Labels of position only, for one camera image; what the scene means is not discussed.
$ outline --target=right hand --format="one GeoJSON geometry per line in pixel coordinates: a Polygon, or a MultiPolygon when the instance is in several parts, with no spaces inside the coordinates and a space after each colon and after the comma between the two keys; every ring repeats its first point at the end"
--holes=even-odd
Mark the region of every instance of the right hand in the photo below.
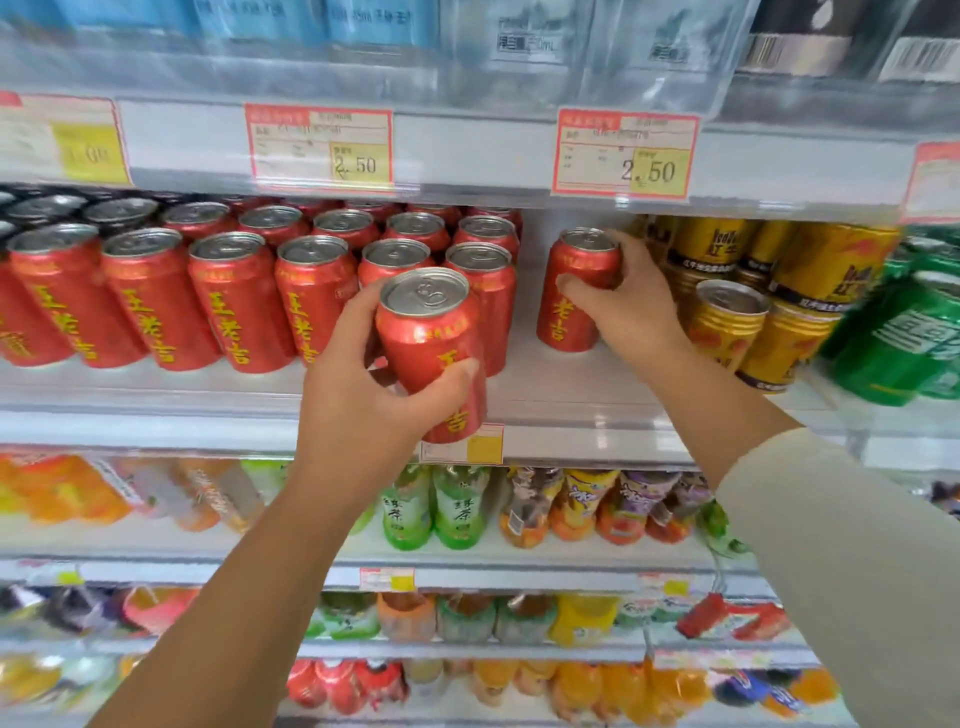
{"type": "Polygon", "coordinates": [[[689,349],[670,287],[646,246],[626,232],[606,233],[620,244],[623,282],[609,291],[563,274],[557,277],[560,292],[596,322],[608,346],[635,369],[678,347],[689,349]]]}

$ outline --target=beige sleeve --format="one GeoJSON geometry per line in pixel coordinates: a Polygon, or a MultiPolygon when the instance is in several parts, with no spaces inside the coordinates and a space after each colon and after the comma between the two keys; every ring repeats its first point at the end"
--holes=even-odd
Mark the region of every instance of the beige sleeve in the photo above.
{"type": "Polygon", "coordinates": [[[805,428],[717,499],[862,728],[960,725],[960,523],[805,428]]]}

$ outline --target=hand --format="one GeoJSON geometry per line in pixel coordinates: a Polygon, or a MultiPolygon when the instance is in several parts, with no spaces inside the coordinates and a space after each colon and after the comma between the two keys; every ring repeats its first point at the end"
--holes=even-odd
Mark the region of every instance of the hand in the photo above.
{"type": "Polygon", "coordinates": [[[480,369],[476,359],[459,361],[410,397],[384,389],[365,362],[381,285],[365,287],[347,304],[324,353],[307,370],[288,480],[291,487],[348,499],[357,516],[410,461],[423,434],[467,401],[480,369]]]}
{"type": "Polygon", "coordinates": [[[689,349],[690,342],[677,320],[670,287],[646,246],[626,232],[606,233],[623,253],[623,282],[616,290],[594,288],[569,273],[557,278],[557,287],[596,322],[608,346],[642,373],[652,357],[689,349]]]}

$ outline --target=gold can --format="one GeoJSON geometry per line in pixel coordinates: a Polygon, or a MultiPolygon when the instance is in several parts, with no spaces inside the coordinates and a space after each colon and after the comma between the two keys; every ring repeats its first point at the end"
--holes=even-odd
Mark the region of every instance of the gold can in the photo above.
{"type": "Polygon", "coordinates": [[[695,298],[686,335],[698,352],[735,372],[763,328],[767,297],[732,280],[704,280],[695,298]]]}
{"type": "Polygon", "coordinates": [[[774,263],[796,234],[797,227],[797,223],[789,220],[767,220],[762,223],[738,265],[769,277],[774,263]]]}
{"type": "Polygon", "coordinates": [[[666,259],[681,268],[723,276],[740,258],[747,227],[746,220],[691,217],[677,232],[666,259]]]}
{"type": "Polygon", "coordinates": [[[820,349],[842,318],[839,313],[813,313],[774,302],[736,375],[769,394],[785,391],[793,383],[797,365],[820,349]]]}
{"type": "Polygon", "coordinates": [[[670,265],[666,262],[663,264],[662,271],[667,285],[670,286],[673,303],[677,305],[677,317],[680,319],[680,323],[684,325],[689,321],[692,305],[696,303],[693,292],[697,289],[697,284],[704,280],[720,280],[722,278],[722,276],[710,276],[706,273],[698,273],[689,268],[681,268],[679,265],[670,265]]]}
{"type": "Polygon", "coordinates": [[[770,292],[808,311],[849,311],[899,243],[897,228],[802,223],[777,262],[770,292]]]}
{"type": "Polygon", "coordinates": [[[733,269],[733,280],[763,294],[766,294],[767,286],[770,285],[770,277],[767,274],[750,271],[739,265],[733,269]]]}

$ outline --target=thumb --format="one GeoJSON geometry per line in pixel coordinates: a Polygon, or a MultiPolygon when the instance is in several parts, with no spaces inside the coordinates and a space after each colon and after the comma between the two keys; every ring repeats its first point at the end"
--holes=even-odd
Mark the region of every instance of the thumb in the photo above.
{"type": "Polygon", "coordinates": [[[613,295],[612,291],[594,288],[569,273],[557,276],[557,288],[571,303],[594,320],[610,304],[613,295]]]}
{"type": "Polygon", "coordinates": [[[451,364],[437,379],[407,398],[406,416],[420,434],[438,425],[467,401],[473,378],[480,371],[477,359],[451,364]]]}

